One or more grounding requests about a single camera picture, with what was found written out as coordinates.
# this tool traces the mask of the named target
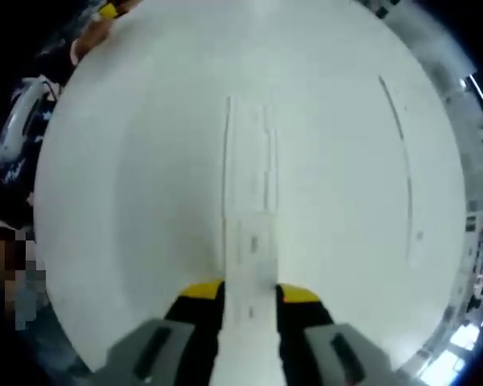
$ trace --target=white surface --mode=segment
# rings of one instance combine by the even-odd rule
[[[397,367],[448,304],[464,234],[460,160],[406,47],[358,4],[334,0],[146,0],[81,63],[35,187],[38,253],[74,347],[97,369],[184,287],[223,274],[232,97],[266,106],[277,134],[266,216],[278,280],[315,291]],[[257,214],[260,201],[244,197]]]

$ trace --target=white table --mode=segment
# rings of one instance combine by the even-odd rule
[[[237,149],[254,158],[225,176],[233,106]],[[275,135],[269,207],[265,140],[243,136],[261,117]],[[460,260],[464,184],[407,48],[349,1],[146,0],[79,65],[36,178],[49,295],[93,370],[188,284],[224,274],[233,173],[227,212],[271,216],[277,280],[316,292],[395,368],[422,346]]]

